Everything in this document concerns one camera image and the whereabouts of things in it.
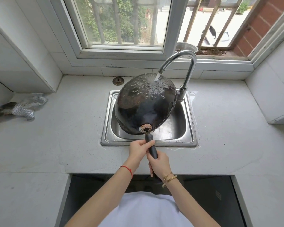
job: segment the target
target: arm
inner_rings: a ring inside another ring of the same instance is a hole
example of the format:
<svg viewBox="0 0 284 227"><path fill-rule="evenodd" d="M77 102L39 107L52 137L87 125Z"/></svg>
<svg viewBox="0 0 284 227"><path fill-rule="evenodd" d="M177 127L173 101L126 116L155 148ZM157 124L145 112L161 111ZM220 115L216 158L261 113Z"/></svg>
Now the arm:
<svg viewBox="0 0 284 227"><path fill-rule="evenodd" d="M164 177L171 172L168 156L161 151L158 152L158 158L154 159L149 153L149 168L151 176L153 172L164 182ZM193 224L194 227L220 227L220 225L197 203L197 201L182 186L177 178L172 179L166 184L172 194L179 210Z"/></svg>
<svg viewBox="0 0 284 227"><path fill-rule="evenodd" d="M129 157L123 164L132 170L139 167L140 161L146 151L155 141L146 143L145 140L137 140L130 143ZM126 188L131 181L131 173L125 167L117 172L75 213L65 227L96 227L102 220L116 208Z"/></svg>

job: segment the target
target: person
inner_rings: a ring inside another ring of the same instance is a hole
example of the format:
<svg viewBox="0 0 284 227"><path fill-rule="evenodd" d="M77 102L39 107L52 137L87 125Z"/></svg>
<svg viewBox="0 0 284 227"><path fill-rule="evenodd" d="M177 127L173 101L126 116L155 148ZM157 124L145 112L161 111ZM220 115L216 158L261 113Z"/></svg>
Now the person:
<svg viewBox="0 0 284 227"><path fill-rule="evenodd" d="M171 173L168 156L161 151L154 159L148 149L155 141L130 143L129 157L117 172L74 214L65 227L104 226L220 226ZM125 193L132 174L147 155L151 177L155 173L169 195L150 192Z"/></svg>

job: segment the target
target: black handle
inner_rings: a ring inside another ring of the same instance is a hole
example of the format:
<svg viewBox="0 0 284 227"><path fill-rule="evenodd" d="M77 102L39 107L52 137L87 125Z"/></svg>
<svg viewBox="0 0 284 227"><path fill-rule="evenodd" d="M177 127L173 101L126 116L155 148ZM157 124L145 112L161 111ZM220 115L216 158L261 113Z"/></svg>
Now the black handle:
<svg viewBox="0 0 284 227"><path fill-rule="evenodd" d="M153 136L151 134L146 134L145 135L145 140L147 142L152 141L153 140ZM149 153L151 154L151 156L154 159L158 158L158 153L157 153L155 145L151 146L148 150L149 150ZM161 179L155 174L155 172L153 172L153 176L154 176L154 179L156 181L156 184L162 183Z"/></svg>

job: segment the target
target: sink basin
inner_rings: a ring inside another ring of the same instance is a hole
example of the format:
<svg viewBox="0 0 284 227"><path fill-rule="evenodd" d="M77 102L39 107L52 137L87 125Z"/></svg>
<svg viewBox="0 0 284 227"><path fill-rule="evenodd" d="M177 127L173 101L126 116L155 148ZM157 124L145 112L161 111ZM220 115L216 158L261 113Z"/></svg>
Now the sink basin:
<svg viewBox="0 0 284 227"><path fill-rule="evenodd" d="M131 141L144 139L144 134L130 135L117 122L114 106L119 91L110 92L101 138L103 146L129 146ZM178 102L169 118L152 132L156 146L197 146L188 97Z"/></svg>

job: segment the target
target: red brick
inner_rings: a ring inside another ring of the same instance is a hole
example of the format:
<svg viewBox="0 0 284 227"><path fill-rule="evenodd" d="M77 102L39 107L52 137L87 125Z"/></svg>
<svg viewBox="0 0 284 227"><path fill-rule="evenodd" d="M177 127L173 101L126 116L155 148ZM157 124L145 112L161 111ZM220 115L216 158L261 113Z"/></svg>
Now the red brick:
<svg viewBox="0 0 284 227"><path fill-rule="evenodd" d="M245 39L251 44L253 48L255 48L261 40L261 38L256 34L256 32L253 29L249 31L247 30L244 33L244 36L245 36Z"/></svg>
<svg viewBox="0 0 284 227"><path fill-rule="evenodd" d="M263 21L259 16L257 16L252 21L251 26L261 37L264 37L266 33L270 30L270 26L265 21Z"/></svg>
<svg viewBox="0 0 284 227"><path fill-rule="evenodd" d="M233 49L233 52L235 54L237 54L239 57L244 57L244 54L241 52L241 50L239 49L238 45L235 46L235 48Z"/></svg>
<svg viewBox="0 0 284 227"><path fill-rule="evenodd" d="M261 17L267 21L271 26L276 22L276 20L281 16L281 13L277 11L272 5L266 3L265 6L259 12Z"/></svg>
<svg viewBox="0 0 284 227"><path fill-rule="evenodd" d="M245 57L247 57L251 53L251 51L253 50L253 48L248 44L248 42L243 37L238 42L238 46L242 50L243 55Z"/></svg>
<svg viewBox="0 0 284 227"><path fill-rule="evenodd" d="M268 0L268 2L273 4L279 10L284 11L284 0Z"/></svg>

